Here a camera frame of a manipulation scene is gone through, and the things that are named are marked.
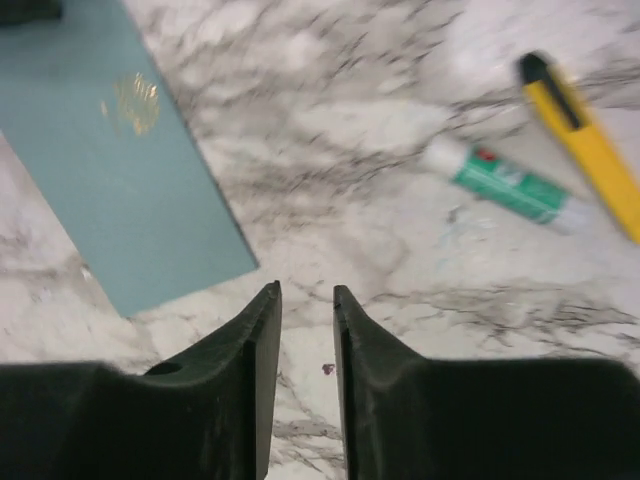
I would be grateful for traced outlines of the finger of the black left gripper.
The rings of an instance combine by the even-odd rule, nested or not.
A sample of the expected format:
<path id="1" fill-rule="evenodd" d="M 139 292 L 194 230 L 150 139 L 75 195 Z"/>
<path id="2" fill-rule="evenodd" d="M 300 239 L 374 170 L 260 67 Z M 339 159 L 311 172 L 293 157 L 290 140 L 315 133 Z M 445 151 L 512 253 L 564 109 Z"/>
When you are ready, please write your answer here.
<path id="1" fill-rule="evenodd" d="M 0 0 L 2 25 L 59 20 L 62 15 L 63 6 L 58 0 Z"/>

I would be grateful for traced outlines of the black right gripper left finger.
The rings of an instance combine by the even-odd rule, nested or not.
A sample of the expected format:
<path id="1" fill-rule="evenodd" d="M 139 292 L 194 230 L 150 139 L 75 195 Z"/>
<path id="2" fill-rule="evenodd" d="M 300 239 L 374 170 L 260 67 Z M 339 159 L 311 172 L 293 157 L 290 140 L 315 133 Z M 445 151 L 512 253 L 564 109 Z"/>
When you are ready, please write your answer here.
<path id="1" fill-rule="evenodd" d="M 142 375 L 99 362 L 1 369 L 5 479 L 262 479 L 282 323 L 278 282 Z"/>

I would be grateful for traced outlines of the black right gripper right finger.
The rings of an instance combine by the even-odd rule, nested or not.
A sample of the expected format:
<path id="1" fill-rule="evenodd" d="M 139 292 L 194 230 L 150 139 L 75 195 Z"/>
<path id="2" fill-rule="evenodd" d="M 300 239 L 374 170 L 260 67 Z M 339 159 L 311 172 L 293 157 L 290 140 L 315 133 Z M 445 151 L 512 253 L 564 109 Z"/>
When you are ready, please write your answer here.
<path id="1" fill-rule="evenodd" d="M 436 360 L 333 293 L 350 479 L 635 479 L 639 381 L 597 358 Z"/>

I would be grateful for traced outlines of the light blue paper envelope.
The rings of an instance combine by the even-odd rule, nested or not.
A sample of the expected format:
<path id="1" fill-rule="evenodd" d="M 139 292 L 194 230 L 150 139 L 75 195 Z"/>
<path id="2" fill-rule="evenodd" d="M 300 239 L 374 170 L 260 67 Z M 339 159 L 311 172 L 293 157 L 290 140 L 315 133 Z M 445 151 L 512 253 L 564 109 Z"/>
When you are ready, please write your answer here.
<path id="1" fill-rule="evenodd" d="M 256 268 L 122 3 L 2 30 L 1 130 L 119 314 Z"/>

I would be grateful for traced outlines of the green white glue stick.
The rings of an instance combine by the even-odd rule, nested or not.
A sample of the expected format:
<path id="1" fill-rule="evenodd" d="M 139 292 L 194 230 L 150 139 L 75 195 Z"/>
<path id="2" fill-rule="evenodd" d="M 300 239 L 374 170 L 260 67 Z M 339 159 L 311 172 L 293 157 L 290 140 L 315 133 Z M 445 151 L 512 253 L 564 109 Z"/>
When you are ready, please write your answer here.
<path id="1" fill-rule="evenodd" d="M 588 205 L 568 190 L 483 145 L 439 134 L 426 146 L 421 163 L 485 200 L 562 233 L 582 230 L 591 218 Z"/>

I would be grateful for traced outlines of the yellow utility knife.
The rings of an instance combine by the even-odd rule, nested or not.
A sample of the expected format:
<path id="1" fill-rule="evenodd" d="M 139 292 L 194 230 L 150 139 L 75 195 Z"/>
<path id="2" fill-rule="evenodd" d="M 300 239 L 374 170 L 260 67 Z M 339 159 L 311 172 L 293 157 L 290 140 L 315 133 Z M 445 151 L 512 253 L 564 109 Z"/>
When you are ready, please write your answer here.
<path id="1" fill-rule="evenodd" d="M 557 66 L 539 52 L 517 62 L 522 90 L 627 237 L 639 241 L 639 183 L 628 163 Z"/>

